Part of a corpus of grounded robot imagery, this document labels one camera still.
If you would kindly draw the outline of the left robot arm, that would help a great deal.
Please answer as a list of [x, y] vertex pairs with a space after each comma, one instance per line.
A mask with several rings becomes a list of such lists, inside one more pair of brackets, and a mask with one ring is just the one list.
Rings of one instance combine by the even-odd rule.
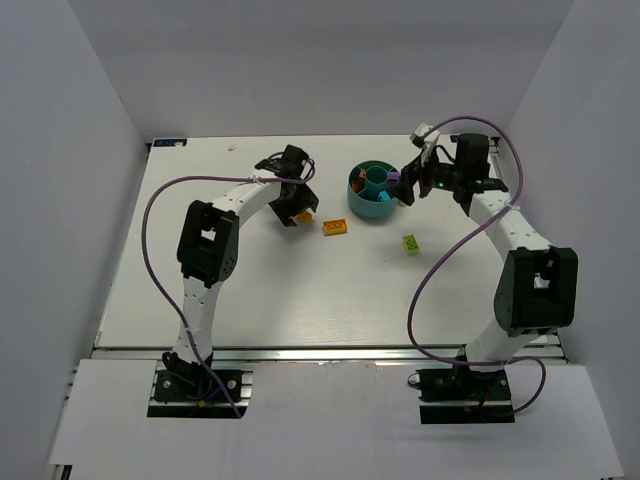
[[241, 227], [265, 206], [286, 227], [296, 225], [298, 214], [316, 210], [319, 200], [307, 185], [313, 170], [311, 157], [288, 145], [259, 161], [253, 176], [227, 193], [189, 205], [177, 248], [183, 277], [181, 326], [163, 363], [191, 398], [205, 396], [215, 383], [209, 373], [213, 320], [221, 287], [238, 263]]

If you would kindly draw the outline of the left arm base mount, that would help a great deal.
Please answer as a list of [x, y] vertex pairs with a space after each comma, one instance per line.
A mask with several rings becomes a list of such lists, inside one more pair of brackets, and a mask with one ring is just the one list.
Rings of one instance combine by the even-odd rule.
[[217, 369], [230, 403], [220, 385], [205, 375], [204, 385], [194, 389], [184, 380], [158, 367], [153, 378], [147, 407], [148, 418], [165, 419], [233, 419], [244, 416], [252, 395], [253, 372], [250, 370]]

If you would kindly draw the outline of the small yellow lego brick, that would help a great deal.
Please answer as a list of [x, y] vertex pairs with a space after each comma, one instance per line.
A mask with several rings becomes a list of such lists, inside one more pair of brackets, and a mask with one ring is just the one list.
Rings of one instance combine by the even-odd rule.
[[310, 211], [306, 210], [306, 211], [303, 211], [303, 212], [299, 213], [296, 216], [296, 220], [297, 220], [297, 222], [299, 224], [302, 224], [302, 225], [309, 224], [309, 223], [311, 223], [313, 221], [313, 215], [312, 215], [312, 213]]

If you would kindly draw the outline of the long orange yellow lego brick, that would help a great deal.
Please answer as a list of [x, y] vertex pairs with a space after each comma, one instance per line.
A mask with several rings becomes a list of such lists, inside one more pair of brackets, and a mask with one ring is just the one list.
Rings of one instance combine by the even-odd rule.
[[322, 224], [324, 236], [345, 234], [348, 232], [348, 224], [345, 219], [332, 219], [324, 221]]

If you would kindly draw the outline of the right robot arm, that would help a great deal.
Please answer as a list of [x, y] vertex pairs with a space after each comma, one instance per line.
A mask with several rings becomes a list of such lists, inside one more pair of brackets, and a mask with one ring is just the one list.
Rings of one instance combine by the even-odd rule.
[[477, 372], [501, 370], [531, 341], [573, 322], [578, 256], [541, 236], [517, 209], [515, 194], [491, 177], [487, 136], [459, 135], [447, 163], [437, 155], [437, 132], [415, 133], [411, 140], [420, 153], [402, 168], [393, 195], [412, 205], [434, 189], [450, 192], [476, 223], [474, 232], [485, 234], [503, 261], [493, 317], [453, 363]]

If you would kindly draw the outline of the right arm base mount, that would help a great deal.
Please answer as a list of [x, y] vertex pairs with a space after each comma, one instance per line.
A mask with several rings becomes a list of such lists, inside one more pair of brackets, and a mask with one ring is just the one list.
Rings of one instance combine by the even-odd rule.
[[515, 422], [505, 367], [469, 366], [416, 370], [407, 386], [419, 392], [423, 425], [510, 424]]

